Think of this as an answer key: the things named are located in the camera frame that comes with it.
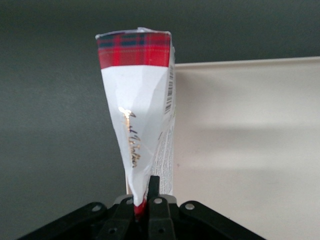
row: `red tartan pattern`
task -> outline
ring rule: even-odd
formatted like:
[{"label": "red tartan pattern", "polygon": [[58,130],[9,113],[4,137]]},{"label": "red tartan pattern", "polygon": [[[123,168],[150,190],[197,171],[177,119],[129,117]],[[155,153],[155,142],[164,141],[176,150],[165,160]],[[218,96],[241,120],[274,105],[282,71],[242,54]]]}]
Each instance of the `red tartan pattern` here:
[{"label": "red tartan pattern", "polygon": [[97,40],[101,69],[111,66],[169,66],[171,35],[168,33],[117,33]]}]

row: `gray wall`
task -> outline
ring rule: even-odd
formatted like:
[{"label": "gray wall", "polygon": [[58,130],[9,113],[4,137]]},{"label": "gray wall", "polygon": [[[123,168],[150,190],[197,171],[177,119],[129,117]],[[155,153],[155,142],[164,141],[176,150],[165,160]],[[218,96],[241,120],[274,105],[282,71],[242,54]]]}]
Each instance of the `gray wall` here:
[{"label": "gray wall", "polygon": [[0,2],[0,239],[125,193],[95,34],[171,31],[176,62],[320,55],[316,0]]}]

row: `metal bolt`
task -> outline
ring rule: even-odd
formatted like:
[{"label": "metal bolt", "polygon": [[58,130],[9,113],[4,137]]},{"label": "metal bolt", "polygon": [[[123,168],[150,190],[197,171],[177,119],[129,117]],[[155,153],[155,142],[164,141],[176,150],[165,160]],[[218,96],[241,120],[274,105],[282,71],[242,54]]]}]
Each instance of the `metal bolt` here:
[{"label": "metal bolt", "polygon": [[195,209],[195,205],[193,205],[192,203],[187,203],[184,207],[185,207],[185,209],[187,209],[187,210],[193,210],[193,209]]},{"label": "metal bolt", "polygon": [[94,208],[92,208],[92,212],[98,212],[101,209],[101,205],[97,205]]},{"label": "metal bolt", "polygon": [[133,203],[134,203],[134,201],[132,200],[132,198],[126,201],[126,204],[128,204],[128,205],[133,204]]},{"label": "metal bolt", "polygon": [[156,198],[153,202],[155,204],[160,204],[160,203],[162,203],[162,199],[161,198]]}]

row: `screw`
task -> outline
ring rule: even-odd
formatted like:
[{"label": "screw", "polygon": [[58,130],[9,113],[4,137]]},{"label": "screw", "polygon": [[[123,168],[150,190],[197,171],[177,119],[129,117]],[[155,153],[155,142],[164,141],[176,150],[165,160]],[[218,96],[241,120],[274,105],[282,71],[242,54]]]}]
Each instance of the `screw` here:
[{"label": "screw", "polygon": [[134,203],[134,201],[132,200],[132,198],[126,201],[126,204],[128,204],[128,205],[133,204],[133,203]]},{"label": "screw", "polygon": [[160,204],[160,203],[162,203],[162,199],[161,198],[156,198],[153,202],[155,204]]},{"label": "screw", "polygon": [[101,209],[101,205],[96,205],[94,208],[92,208],[92,212],[98,212]]},{"label": "screw", "polygon": [[193,210],[193,209],[195,209],[195,205],[193,205],[192,203],[187,203],[184,207],[185,207],[185,209],[187,209],[187,210]]},{"label": "screw", "polygon": [[116,227],[112,227],[112,228],[109,228],[109,231],[108,233],[109,234],[114,234],[118,229]]}]

